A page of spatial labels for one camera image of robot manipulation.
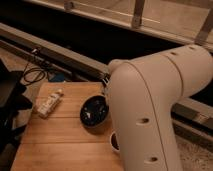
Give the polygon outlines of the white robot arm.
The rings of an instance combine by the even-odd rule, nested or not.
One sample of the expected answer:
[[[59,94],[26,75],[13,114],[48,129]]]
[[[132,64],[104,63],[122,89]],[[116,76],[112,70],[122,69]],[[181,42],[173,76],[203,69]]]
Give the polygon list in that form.
[[[108,104],[124,171],[183,171],[171,109],[211,82],[211,54],[186,45],[114,59],[109,71]]]

